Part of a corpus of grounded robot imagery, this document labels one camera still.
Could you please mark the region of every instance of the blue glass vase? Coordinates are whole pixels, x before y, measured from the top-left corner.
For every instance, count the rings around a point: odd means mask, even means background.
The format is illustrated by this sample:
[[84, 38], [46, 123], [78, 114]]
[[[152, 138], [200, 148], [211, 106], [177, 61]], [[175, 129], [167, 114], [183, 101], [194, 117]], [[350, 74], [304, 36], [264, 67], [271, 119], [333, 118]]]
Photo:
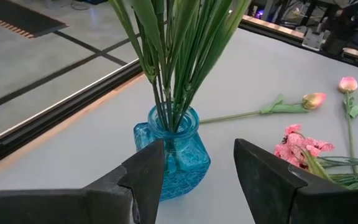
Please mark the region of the blue glass vase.
[[211, 159], [198, 135], [200, 120], [189, 108], [176, 133], [162, 128], [154, 106], [146, 123], [134, 128], [136, 150], [139, 151], [156, 139], [164, 140], [165, 167], [160, 201], [187, 194], [204, 178]]

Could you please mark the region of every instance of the gray floor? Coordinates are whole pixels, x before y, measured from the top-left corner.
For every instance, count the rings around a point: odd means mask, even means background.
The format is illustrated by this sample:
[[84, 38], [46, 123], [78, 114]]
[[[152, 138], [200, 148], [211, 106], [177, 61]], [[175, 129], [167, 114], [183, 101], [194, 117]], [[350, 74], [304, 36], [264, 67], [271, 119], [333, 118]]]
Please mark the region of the gray floor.
[[[71, 0], [12, 0], [70, 25], [60, 30], [99, 50], [127, 38], [108, 3], [76, 11]], [[67, 67], [93, 52], [56, 34], [26, 39], [0, 26], [0, 97]], [[110, 52], [124, 62], [136, 59], [130, 44]], [[33, 116], [91, 82], [115, 71], [120, 65], [97, 57], [0, 106], [0, 133]]]

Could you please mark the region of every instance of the pink artificial flower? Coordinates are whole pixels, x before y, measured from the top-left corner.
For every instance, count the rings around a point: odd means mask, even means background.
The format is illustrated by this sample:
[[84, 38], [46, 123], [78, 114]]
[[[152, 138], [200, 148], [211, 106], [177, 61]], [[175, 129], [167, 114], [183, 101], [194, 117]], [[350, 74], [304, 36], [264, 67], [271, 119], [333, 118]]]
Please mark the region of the pink artificial flower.
[[286, 160], [294, 166], [307, 169], [307, 163], [302, 150], [307, 150], [314, 157], [317, 157], [321, 151], [331, 151], [334, 145], [305, 138], [300, 131], [300, 124], [293, 124], [286, 128], [284, 139], [281, 144], [276, 145], [274, 155]]
[[302, 106], [305, 109], [313, 110], [321, 106], [326, 100], [327, 95], [325, 93], [312, 93], [303, 97]]
[[346, 92], [352, 93], [353, 91], [355, 91], [357, 89], [357, 87], [358, 87], [358, 84], [357, 84], [357, 81], [355, 78], [344, 77], [339, 82], [338, 89], [342, 93], [346, 93]]

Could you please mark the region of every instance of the black floor mat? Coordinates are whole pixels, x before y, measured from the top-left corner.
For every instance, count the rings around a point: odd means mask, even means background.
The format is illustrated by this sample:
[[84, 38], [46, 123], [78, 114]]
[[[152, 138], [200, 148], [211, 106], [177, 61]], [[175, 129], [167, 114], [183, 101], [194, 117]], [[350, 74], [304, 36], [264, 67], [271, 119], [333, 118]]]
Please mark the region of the black floor mat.
[[33, 38], [68, 25], [8, 0], [0, 0], [0, 26]]

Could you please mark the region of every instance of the white table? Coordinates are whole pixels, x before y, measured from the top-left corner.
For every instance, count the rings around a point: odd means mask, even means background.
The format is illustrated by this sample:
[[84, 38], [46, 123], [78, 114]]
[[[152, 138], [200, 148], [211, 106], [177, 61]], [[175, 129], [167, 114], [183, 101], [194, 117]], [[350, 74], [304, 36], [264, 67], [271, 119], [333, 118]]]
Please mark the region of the white table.
[[[157, 223], [253, 223], [233, 159], [235, 138], [270, 152], [290, 124], [306, 136], [336, 146], [325, 155], [347, 155], [343, 95], [338, 81], [358, 68], [282, 42], [238, 30], [193, 102], [202, 118], [253, 111], [279, 93], [289, 102], [325, 92], [322, 108], [309, 114], [278, 114], [201, 126], [212, 164], [200, 185], [184, 197], [162, 202]], [[358, 101], [358, 90], [354, 94]], [[0, 162], [0, 189], [82, 188], [135, 153], [132, 129], [153, 107], [152, 89], [140, 78], [47, 141], [24, 147]], [[354, 122], [358, 157], [358, 118]]]

